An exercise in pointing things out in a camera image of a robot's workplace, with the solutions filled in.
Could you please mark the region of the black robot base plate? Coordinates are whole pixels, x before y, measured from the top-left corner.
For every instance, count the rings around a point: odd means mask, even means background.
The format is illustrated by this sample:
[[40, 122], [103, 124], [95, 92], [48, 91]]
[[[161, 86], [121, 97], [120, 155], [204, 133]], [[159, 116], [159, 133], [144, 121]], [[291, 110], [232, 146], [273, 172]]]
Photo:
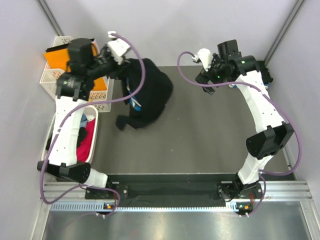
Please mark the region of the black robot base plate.
[[224, 207], [262, 196], [256, 182], [242, 186], [233, 173], [111, 174], [108, 187], [120, 194], [120, 207], [192, 208]]

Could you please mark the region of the black t shirt flower print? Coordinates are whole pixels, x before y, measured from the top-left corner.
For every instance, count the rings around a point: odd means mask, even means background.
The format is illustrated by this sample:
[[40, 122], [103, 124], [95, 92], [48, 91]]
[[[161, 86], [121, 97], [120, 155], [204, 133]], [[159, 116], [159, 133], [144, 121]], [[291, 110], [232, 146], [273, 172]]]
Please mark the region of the black t shirt flower print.
[[[143, 60], [145, 80], [140, 91], [124, 101], [129, 105], [128, 115], [118, 115], [115, 124], [119, 130], [126, 126], [142, 129], [153, 124], [163, 113], [173, 93], [173, 83], [149, 58]], [[123, 96], [132, 94], [139, 86], [142, 76], [138, 59], [130, 58], [118, 79], [121, 81]]]

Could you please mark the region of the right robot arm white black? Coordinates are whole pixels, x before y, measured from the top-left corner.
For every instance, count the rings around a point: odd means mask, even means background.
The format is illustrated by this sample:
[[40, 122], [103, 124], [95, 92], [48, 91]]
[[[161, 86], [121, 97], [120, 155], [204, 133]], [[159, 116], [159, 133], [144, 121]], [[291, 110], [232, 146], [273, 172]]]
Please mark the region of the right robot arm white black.
[[246, 139], [248, 154], [244, 164], [235, 174], [231, 189], [219, 189], [220, 197], [225, 201], [245, 198], [257, 189], [267, 163], [294, 134], [293, 125], [286, 122], [271, 103], [261, 67], [254, 56], [242, 56], [235, 51], [216, 54], [202, 48], [192, 60], [202, 65], [195, 80], [205, 92], [213, 92], [211, 84], [216, 87], [234, 85], [240, 90], [252, 115], [255, 134]]

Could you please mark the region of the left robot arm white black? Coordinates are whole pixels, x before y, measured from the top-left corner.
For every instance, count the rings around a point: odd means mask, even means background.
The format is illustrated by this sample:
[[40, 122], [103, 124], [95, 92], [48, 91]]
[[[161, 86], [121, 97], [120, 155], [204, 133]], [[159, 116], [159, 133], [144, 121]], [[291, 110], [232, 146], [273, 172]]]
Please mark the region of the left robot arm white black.
[[114, 191], [108, 176], [77, 160], [77, 142], [84, 105], [89, 102], [94, 81], [114, 75], [125, 66], [130, 45], [119, 38], [109, 41], [101, 51], [88, 38], [76, 38], [67, 46], [66, 71], [58, 78], [55, 92], [55, 121], [49, 150], [37, 164], [40, 176], [45, 173], [96, 187], [102, 198]]

